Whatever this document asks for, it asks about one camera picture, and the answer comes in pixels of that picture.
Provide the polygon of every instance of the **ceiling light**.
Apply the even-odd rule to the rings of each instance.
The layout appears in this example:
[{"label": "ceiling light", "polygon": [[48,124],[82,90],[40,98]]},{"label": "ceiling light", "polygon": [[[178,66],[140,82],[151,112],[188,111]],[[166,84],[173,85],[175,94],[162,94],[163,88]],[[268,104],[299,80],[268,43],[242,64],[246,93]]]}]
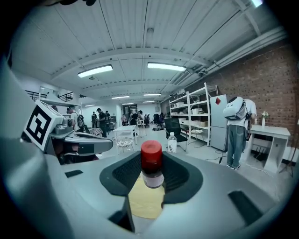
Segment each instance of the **ceiling light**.
[{"label": "ceiling light", "polygon": [[121,98],[129,98],[130,96],[119,96],[119,97],[112,97],[111,99],[121,99]]},{"label": "ceiling light", "polygon": [[80,72],[80,73],[78,73],[78,76],[80,78],[82,78],[82,77],[87,77],[87,76],[90,76],[90,75],[94,75],[94,74],[97,74],[97,73],[110,71],[110,70],[113,70],[112,65],[103,65],[103,66],[100,66],[100,67],[96,67],[96,68],[92,68],[92,69]]},{"label": "ceiling light", "polygon": [[186,67],[184,67],[184,66],[170,65],[170,64],[164,64],[164,63],[155,63],[155,62],[148,62],[148,68],[158,68],[158,69],[178,70],[178,71],[186,70]]},{"label": "ceiling light", "polygon": [[144,94],[143,96],[155,96],[155,95],[161,95],[161,94]]},{"label": "ceiling light", "polygon": [[251,0],[255,7],[262,5],[263,0]]}]

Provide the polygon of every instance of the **yellow round object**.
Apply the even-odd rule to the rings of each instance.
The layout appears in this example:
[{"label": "yellow round object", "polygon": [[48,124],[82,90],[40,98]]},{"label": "yellow round object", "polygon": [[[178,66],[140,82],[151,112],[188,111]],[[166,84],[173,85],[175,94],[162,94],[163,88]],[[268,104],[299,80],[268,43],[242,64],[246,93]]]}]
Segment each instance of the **yellow round object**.
[{"label": "yellow round object", "polygon": [[141,176],[138,177],[129,193],[131,212],[133,215],[156,219],[162,212],[161,203],[164,197],[164,188],[148,188]]}]

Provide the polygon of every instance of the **white t-shirt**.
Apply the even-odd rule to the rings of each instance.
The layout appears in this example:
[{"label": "white t-shirt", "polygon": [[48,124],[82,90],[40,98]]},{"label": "white t-shirt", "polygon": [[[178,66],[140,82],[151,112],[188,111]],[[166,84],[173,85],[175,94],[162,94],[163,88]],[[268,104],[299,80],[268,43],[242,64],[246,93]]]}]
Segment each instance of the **white t-shirt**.
[{"label": "white t-shirt", "polygon": [[78,126],[78,123],[77,123],[78,115],[77,115],[77,113],[75,111],[73,113],[71,113],[71,120],[75,121],[74,130],[75,131],[79,130],[79,126]]},{"label": "white t-shirt", "polygon": [[[247,109],[248,113],[257,115],[256,114],[256,104],[250,99],[245,99],[244,101],[246,103],[246,109]],[[228,125],[240,125],[240,126],[245,127],[245,129],[247,130],[248,119],[245,120],[245,117],[244,117],[243,119],[229,120]]]}]

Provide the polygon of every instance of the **bottle label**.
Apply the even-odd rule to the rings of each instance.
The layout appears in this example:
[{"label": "bottle label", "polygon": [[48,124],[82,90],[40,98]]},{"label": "bottle label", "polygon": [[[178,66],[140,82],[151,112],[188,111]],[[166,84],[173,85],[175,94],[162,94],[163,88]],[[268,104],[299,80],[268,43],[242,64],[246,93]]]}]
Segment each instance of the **bottle label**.
[{"label": "bottle label", "polygon": [[177,141],[176,140],[169,140],[168,141],[168,152],[176,153],[177,152]]},{"label": "bottle label", "polygon": [[161,174],[160,176],[157,177],[147,177],[142,173],[143,180],[145,182],[145,185],[148,186],[149,188],[158,188],[161,186],[161,184],[164,181],[164,176]]}]

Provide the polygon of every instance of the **white refrigerator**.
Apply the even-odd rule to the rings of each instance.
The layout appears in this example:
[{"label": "white refrigerator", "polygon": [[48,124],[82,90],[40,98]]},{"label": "white refrigerator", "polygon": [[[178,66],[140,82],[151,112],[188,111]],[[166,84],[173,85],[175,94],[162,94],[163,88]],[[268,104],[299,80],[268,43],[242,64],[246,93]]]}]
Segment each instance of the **white refrigerator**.
[{"label": "white refrigerator", "polygon": [[211,103],[211,146],[221,151],[227,151],[226,131],[227,119],[223,116],[223,109],[228,103],[226,95],[210,98]]}]

